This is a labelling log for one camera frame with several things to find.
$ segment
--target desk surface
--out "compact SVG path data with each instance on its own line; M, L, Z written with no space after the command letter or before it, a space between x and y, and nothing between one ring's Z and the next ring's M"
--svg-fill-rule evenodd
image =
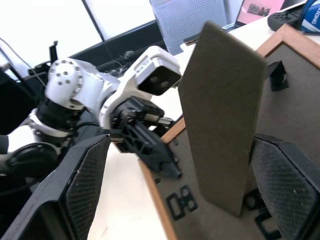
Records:
M267 18L235 29L229 34L256 50L274 31ZM320 36L308 36L320 44ZM176 55L183 74L195 45L182 46L184 52ZM166 117L177 119L182 114L177 89L171 88L152 101L165 111ZM165 240L166 235L157 215L137 156L119 153L112 144L107 155L103 183L89 240Z

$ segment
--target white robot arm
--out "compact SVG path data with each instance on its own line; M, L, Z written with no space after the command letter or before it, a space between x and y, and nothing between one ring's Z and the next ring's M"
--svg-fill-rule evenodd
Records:
M178 61L157 46L149 47L121 80L99 72L85 61L55 61L49 69L44 101L21 126L0 136L0 172L28 172L28 177L36 176L44 171L40 164L43 158L43 166L49 168L47 163L56 162L85 109L96 116L102 129L123 129L124 118L130 118L136 120L138 131L148 130L164 119L163 111L150 102L151 97L163 94L179 81L179 69ZM33 164L29 164L29 159L33 159Z

